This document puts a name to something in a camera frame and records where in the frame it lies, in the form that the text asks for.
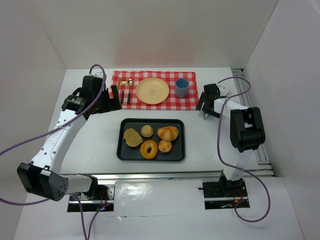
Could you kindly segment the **silver metal tongs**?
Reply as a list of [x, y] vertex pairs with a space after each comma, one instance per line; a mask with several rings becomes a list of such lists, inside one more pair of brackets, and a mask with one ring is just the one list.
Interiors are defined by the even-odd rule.
[[208, 116], [209, 114], [203, 111], [202, 119], [205, 120]]

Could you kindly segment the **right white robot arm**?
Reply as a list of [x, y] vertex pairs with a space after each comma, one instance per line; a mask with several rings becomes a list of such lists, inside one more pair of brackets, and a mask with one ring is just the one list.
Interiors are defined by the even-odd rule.
[[[253, 151], [266, 140], [261, 111], [258, 107], [248, 107], [222, 96], [216, 84], [203, 87], [197, 111], [218, 118], [217, 154], [225, 165], [219, 178], [221, 191], [227, 192], [240, 188], [243, 182], [243, 170]], [[227, 123], [229, 141], [234, 148], [232, 160], [224, 161], [221, 155], [220, 138], [223, 120]]]

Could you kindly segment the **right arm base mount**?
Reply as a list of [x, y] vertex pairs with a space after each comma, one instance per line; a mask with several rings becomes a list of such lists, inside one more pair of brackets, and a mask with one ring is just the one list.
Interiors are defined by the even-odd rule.
[[249, 208], [250, 202], [246, 184], [243, 181], [238, 188], [229, 189], [223, 192], [217, 181], [203, 182], [199, 187], [204, 197], [204, 207], [206, 210], [233, 209], [236, 204], [238, 208]]

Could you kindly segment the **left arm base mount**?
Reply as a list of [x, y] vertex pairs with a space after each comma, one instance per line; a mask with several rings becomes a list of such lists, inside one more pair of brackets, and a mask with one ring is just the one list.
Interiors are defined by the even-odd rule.
[[115, 181], [98, 181], [93, 195], [88, 196], [84, 192], [76, 192], [84, 213], [113, 212], [115, 199], [116, 182]]

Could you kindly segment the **small round tan muffin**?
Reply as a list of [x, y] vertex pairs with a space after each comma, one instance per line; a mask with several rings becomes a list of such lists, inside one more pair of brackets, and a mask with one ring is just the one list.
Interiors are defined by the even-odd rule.
[[143, 137], [150, 138], [153, 135], [154, 130], [150, 125], [144, 125], [141, 128], [140, 133]]

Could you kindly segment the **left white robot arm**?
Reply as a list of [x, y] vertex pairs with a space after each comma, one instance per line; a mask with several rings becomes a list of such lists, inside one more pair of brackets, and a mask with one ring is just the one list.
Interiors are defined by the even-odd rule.
[[74, 193], [83, 193], [88, 199], [93, 199], [101, 191], [98, 179], [86, 173], [61, 175], [62, 163], [89, 116], [121, 108], [117, 86], [108, 89], [102, 78], [84, 76], [82, 86], [64, 100], [55, 132], [48, 136], [29, 163], [18, 166], [17, 174], [24, 189], [56, 202]]

